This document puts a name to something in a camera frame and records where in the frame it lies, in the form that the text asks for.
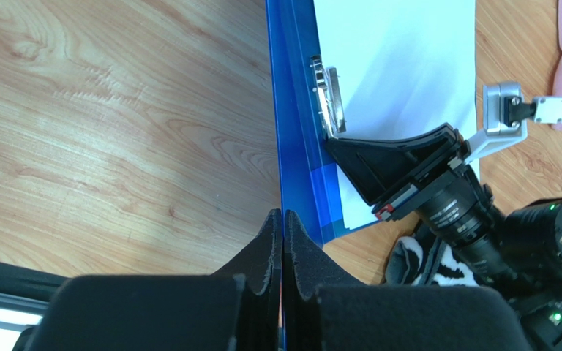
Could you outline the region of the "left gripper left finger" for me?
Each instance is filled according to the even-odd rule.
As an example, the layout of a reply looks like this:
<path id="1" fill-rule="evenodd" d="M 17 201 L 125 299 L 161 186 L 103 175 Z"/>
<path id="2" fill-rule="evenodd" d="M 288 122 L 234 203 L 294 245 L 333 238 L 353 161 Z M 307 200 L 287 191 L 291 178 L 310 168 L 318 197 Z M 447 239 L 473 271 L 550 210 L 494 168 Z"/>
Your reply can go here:
<path id="1" fill-rule="evenodd" d="M 282 214 L 209 275 L 91 275 L 66 281 L 30 350 L 276 350 Z"/>

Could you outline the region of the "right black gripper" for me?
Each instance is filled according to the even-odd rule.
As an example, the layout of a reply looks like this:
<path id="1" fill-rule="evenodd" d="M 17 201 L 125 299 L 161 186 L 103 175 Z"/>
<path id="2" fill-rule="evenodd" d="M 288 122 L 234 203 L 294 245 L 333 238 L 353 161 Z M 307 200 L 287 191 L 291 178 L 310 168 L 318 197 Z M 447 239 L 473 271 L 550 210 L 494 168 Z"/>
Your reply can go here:
<path id="1" fill-rule="evenodd" d="M 324 149 L 380 219 L 410 212 L 519 315 L 541 350 L 562 350 L 562 198 L 502 214 L 449 124 L 404 140 L 332 138 Z"/>

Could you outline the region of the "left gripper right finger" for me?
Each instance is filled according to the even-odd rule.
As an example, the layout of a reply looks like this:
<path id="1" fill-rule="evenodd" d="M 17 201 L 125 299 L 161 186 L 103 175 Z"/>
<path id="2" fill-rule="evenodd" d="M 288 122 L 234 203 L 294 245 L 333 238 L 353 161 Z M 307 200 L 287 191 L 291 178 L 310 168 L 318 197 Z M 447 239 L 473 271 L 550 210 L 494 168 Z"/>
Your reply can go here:
<path id="1" fill-rule="evenodd" d="M 486 287 L 368 285 L 284 215 L 287 350 L 528 350 L 519 320 Z"/>

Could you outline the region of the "blue file folder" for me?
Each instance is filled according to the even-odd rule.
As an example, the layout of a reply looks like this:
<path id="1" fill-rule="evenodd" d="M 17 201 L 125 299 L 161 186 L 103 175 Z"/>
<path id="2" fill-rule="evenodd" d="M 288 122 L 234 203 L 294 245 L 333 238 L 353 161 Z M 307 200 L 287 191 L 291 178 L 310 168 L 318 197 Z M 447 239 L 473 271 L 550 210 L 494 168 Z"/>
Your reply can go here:
<path id="1" fill-rule="evenodd" d="M 323 148 L 323 128 L 311 58 L 320 53 L 312 1 L 266 1 L 271 83 L 277 133 L 280 197 L 284 212 L 295 211 L 317 245 L 377 222 L 346 224 L 337 167 Z"/>

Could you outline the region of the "metal folder clip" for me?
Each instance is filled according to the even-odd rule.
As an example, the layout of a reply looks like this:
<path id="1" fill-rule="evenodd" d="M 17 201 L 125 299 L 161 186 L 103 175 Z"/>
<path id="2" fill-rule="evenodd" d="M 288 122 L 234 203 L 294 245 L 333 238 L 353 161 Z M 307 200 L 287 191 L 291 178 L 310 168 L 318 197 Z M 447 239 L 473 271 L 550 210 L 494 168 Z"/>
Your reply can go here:
<path id="1" fill-rule="evenodd" d="M 316 94 L 326 138 L 338 138 L 346 132 L 344 107 L 340 90 L 340 76 L 333 66 L 326 67 L 320 55 L 310 58 L 310 68 L 315 80 L 312 89 Z"/>

